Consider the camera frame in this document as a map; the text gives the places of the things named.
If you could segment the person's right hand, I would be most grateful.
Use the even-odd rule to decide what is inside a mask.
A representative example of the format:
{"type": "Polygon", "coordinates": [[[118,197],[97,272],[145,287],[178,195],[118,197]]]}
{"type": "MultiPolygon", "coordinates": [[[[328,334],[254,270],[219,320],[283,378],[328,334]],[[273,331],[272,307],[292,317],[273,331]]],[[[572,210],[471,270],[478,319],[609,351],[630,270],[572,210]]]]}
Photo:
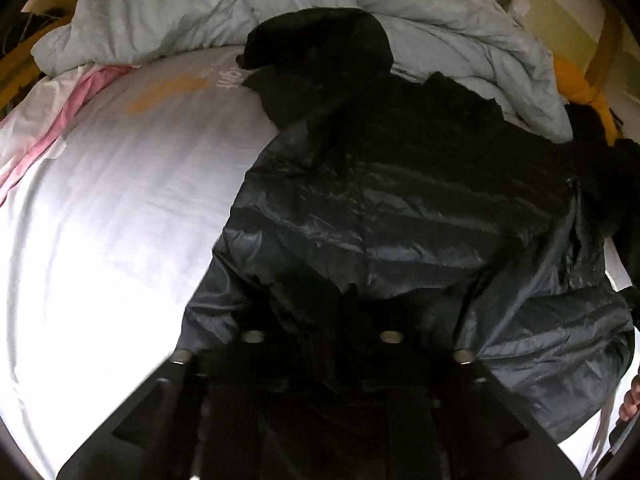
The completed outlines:
{"type": "Polygon", "coordinates": [[[640,406],[640,376],[634,376],[631,385],[624,395],[623,403],[618,410],[621,422],[629,422],[639,413],[640,406]]]}

